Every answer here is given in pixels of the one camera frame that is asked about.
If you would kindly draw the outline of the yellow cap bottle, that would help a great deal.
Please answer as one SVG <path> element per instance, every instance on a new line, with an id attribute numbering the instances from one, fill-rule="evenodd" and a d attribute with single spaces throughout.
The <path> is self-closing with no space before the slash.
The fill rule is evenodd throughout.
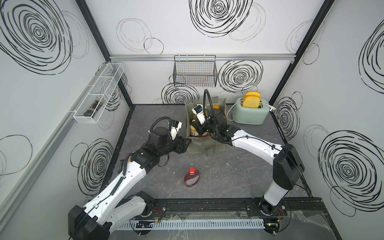
<path id="1" fill-rule="evenodd" d="M 200 134 L 198 133 L 198 131 L 195 129 L 194 126 L 190 125 L 190 136 L 191 137 L 199 137 Z"/>

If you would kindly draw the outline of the green fabric shopping bag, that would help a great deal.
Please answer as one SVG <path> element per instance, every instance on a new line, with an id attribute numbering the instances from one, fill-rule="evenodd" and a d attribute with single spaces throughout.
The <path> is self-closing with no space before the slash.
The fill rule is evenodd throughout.
<path id="1" fill-rule="evenodd" d="M 196 137 L 191 135 L 191 122 L 194 119 L 194 114 L 192 112 L 192 109 L 197 104 L 202 104 L 202 103 L 203 103 L 203 100 L 200 99 L 200 100 L 195 100 L 189 104 L 185 104 L 186 137 L 188 139 L 191 139 L 191 143 L 187 148 L 187 153 L 190 155 L 204 154 L 210 157 L 210 156 L 213 156 L 215 152 L 224 152 L 226 150 L 226 145 L 212 139 L 210 135 L 207 135 L 204 137 L 199 137 L 199 136 Z"/>

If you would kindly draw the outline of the red soap bottle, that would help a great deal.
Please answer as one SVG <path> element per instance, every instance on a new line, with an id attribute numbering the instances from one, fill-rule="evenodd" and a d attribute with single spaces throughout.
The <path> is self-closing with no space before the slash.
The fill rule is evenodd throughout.
<path id="1" fill-rule="evenodd" d="M 184 182 L 187 187 L 192 187 L 198 183 L 199 179 L 200 171 L 196 168 L 189 168 L 184 177 Z"/>

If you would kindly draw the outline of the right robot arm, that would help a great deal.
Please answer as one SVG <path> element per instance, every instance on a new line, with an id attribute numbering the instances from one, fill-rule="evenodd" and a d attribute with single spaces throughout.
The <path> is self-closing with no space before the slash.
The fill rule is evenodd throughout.
<path id="1" fill-rule="evenodd" d="M 291 144 L 270 143 L 229 125 L 224 113 L 218 109 L 206 113 L 202 105 L 197 105 L 192 112 L 195 121 L 191 124 L 200 135 L 207 132 L 217 142 L 246 150 L 273 167 L 273 180 L 262 196 L 259 208 L 266 216 L 275 213 L 279 203 L 294 188 L 305 170 L 296 148 Z"/>

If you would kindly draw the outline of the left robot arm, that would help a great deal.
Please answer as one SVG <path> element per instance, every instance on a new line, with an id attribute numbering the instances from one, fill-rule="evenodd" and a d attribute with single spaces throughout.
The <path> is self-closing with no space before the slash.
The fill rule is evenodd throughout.
<path id="1" fill-rule="evenodd" d="M 151 127 L 149 139 L 141 148 L 126 156 L 118 176 L 83 207 L 74 206 L 68 214 L 68 232 L 72 240 L 107 240 L 128 220 L 152 212 L 153 198 L 139 192 L 130 200 L 126 194 L 159 165 L 163 156 L 186 152 L 190 140 L 179 135 L 182 123 L 171 121 L 169 127 Z"/>

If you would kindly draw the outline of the mint green toaster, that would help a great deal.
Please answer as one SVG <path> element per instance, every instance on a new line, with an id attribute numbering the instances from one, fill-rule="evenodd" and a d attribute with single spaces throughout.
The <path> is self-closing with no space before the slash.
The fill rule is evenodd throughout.
<path id="1" fill-rule="evenodd" d="M 232 109 L 232 120 L 239 124 L 261 125 L 264 123 L 270 112 L 269 103 L 261 99 L 260 108 L 244 108 L 242 106 L 242 98 L 236 100 L 236 104 Z"/>

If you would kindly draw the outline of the toast slice front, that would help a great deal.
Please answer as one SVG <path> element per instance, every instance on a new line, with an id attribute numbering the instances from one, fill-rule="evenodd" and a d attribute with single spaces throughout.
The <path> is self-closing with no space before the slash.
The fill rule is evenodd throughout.
<path id="1" fill-rule="evenodd" d="M 245 95 L 243 98 L 242 107 L 257 109 L 260 106 L 260 95 Z"/>

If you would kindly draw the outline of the toast slice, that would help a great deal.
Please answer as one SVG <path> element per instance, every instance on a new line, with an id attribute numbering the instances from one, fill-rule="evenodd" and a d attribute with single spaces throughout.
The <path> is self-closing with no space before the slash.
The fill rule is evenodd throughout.
<path id="1" fill-rule="evenodd" d="M 257 96 L 257 97 L 261 97 L 261 94 L 257 91 L 249 91 L 245 94 L 245 96 Z"/>
<path id="2" fill-rule="evenodd" d="M 242 107 L 257 109 L 260 106 L 260 95 L 245 95 L 243 98 Z"/>

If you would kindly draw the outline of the toast slice back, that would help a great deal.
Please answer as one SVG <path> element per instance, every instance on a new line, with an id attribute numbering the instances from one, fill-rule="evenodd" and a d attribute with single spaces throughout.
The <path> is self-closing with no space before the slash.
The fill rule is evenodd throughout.
<path id="1" fill-rule="evenodd" d="M 261 94 L 257 91 L 249 91 L 245 94 L 245 96 L 257 96 L 257 97 L 261 97 Z"/>

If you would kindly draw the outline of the dark item in shelf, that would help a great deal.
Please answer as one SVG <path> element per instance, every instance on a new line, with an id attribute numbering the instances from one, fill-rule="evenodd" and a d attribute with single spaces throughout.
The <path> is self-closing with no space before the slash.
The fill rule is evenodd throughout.
<path id="1" fill-rule="evenodd" d="M 90 107 L 83 113 L 84 117 L 94 117 L 97 111 L 104 105 L 104 101 L 102 99 L 96 99 L 90 105 Z"/>

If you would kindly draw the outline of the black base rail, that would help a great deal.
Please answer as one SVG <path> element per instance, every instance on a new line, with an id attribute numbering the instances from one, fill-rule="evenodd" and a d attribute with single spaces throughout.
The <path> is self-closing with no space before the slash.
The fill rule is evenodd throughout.
<path id="1" fill-rule="evenodd" d="M 261 198 L 224 198 L 224 199 L 153 199 L 145 207 L 145 213 L 160 210 L 161 216 L 182 212 L 245 212 L 249 217 L 268 218 L 262 213 Z M 321 198 L 284 198 L 272 214 L 281 214 L 280 209 L 290 211 L 325 211 L 326 207 Z"/>

